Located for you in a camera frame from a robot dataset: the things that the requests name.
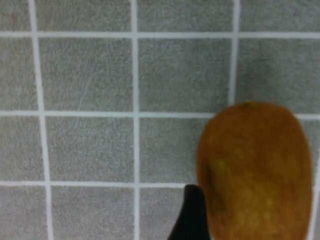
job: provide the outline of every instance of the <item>gray tile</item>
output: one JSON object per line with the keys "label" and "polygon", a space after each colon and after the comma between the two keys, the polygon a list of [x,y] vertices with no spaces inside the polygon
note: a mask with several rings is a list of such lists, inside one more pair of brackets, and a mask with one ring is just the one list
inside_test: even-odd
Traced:
{"label": "gray tile", "polygon": [[242,0],[241,3],[241,31],[320,31],[318,0]]}
{"label": "gray tile", "polygon": [[40,39],[47,110],[131,111],[129,39]]}
{"label": "gray tile", "polygon": [[51,179],[133,181],[133,120],[47,118]]}
{"label": "gray tile", "polygon": [[318,210],[316,213],[316,220],[315,220],[315,230],[314,230],[314,237],[313,240],[320,240],[320,196],[318,201]]}
{"label": "gray tile", "polygon": [[320,121],[319,120],[300,120],[304,133],[308,139],[309,147],[312,153],[312,174],[313,184],[316,181],[316,173],[319,159],[320,147]]}
{"label": "gray tile", "polygon": [[183,197],[183,189],[141,189],[140,240],[167,239],[177,221]]}
{"label": "gray tile", "polygon": [[230,43],[228,39],[140,40],[140,110],[222,110],[228,101]]}
{"label": "gray tile", "polygon": [[127,32],[131,30],[128,0],[35,0],[41,31]]}
{"label": "gray tile", "polygon": [[141,32],[229,32],[232,0],[137,0]]}
{"label": "gray tile", "polygon": [[0,181],[44,179],[37,117],[0,117]]}
{"label": "gray tile", "polygon": [[140,181],[195,183],[196,148],[207,119],[142,118]]}
{"label": "gray tile", "polygon": [[30,30],[27,0],[0,0],[0,31]]}
{"label": "gray tile", "polygon": [[236,102],[280,104],[294,113],[320,113],[320,41],[240,41]]}
{"label": "gray tile", "polygon": [[0,38],[0,110],[36,109],[31,38]]}
{"label": "gray tile", "polygon": [[57,240],[134,239],[134,191],[107,187],[53,187]]}
{"label": "gray tile", "polygon": [[47,239],[44,187],[0,186],[1,240]]}

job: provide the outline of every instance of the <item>brown oval object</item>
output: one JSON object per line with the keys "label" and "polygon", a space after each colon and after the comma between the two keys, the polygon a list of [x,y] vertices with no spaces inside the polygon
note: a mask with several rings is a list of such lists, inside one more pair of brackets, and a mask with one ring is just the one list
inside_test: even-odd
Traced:
{"label": "brown oval object", "polygon": [[197,180],[215,240],[304,240],[311,152],[284,107],[244,102],[212,118],[197,149]]}

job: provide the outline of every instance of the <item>grout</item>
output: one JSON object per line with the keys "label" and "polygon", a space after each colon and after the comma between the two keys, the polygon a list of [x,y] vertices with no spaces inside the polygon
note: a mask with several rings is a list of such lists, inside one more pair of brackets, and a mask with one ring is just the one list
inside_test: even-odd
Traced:
{"label": "grout", "polygon": [[168,189],[183,189],[186,183],[140,183],[141,188],[154,189],[154,188],[168,188]]}
{"label": "grout", "polygon": [[239,25],[240,25],[240,0],[233,0],[233,18],[232,18],[232,42],[231,42],[231,57],[230,57],[230,75],[229,75],[229,93],[228,105],[235,104],[236,99],[236,84],[237,84],[237,64],[238,64],[238,48],[239,48]]}
{"label": "grout", "polygon": [[[1,187],[25,187],[38,186],[46,187],[106,187],[106,188],[135,188],[135,182],[109,182],[109,181],[0,181]],[[183,189],[186,183],[174,182],[155,182],[155,183],[139,183],[139,188],[145,189]]]}
{"label": "grout", "polygon": [[139,43],[138,6],[131,0],[131,41],[132,41],[132,92],[133,92],[133,155],[134,155],[134,240],[140,239],[140,116],[139,116]]}
{"label": "grout", "polygon": [[52,181],[51,186],[63,187],[112,187],[112,188],[134,188],[135,184],[130,182],[103,182],[103,181]]}
{"label": "grout", "polygon": [[0,31],[0,38],[116,38],[131,39],[320,39],[320,32],[112,32],[112,31]]}
{"label": "grout", "polygon": [[319,205],[319,194],[320,194],[320,147],[318,152],[318,161],[315,175],[315,191],[313,191],[313,201],[312,201],[312,211],[311,211],[311,219],[309,224],[309,231],[307,240],[313,240],[315,237],[316,231],[316,221],[317,221],[317,213],[318,213],[318,205]]}
{"label": "grout", "polygon": [[[140,111],[1,111],[0,117],[83,117],[83,118],[176,118],[176,119],[210,119],[215,113],[210,112],[147,112]],[[296,113],[301,120],[320,120],[320,114],[316,113]]]}
{"label": "grout", "polygon": [[0,181],[2,187],[47,186],[46,181]]}
{"label": "grout", "polygon": [[[41,61],[39,50],[39,39],[37,36],[37,12],[35,0],[28,0],[29,13],[30,13],[30,25],[31,25],[31,37],[33,48],[33,61],[34,61],[34,73],[37,93],[37,104],[39,113],[44,112],[44,95],[41,76]],[[43,158],[43,170],[45,179],[45,198],[46,198],[46,225],[47,225],[47,237],[48,240],[54,240],[53,220],[52,220],[52,193],[50,186],[50,170],[49,170],[49,154],[47,143],[47,129],[46,118],[44,114],[39,114],[40,123],[40,136],[42,146],[42,158]]]}

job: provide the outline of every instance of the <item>black object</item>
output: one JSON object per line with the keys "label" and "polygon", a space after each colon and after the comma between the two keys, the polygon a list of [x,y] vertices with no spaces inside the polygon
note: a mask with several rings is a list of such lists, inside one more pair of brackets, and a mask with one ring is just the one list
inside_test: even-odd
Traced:
{"label": "black object", "polygon": [[168,240],[211,240],[205,197],[199,186],[187,184],[184,187],[180,214]]}

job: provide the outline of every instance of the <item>floor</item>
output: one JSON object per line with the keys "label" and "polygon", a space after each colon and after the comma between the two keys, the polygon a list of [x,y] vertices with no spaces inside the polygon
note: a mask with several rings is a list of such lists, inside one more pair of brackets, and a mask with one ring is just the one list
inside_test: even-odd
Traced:
{"label": "floor", "polygon": [[319,0],[0,0],[0,239],[165,240],[248,99],[301,120],[320,240]]}

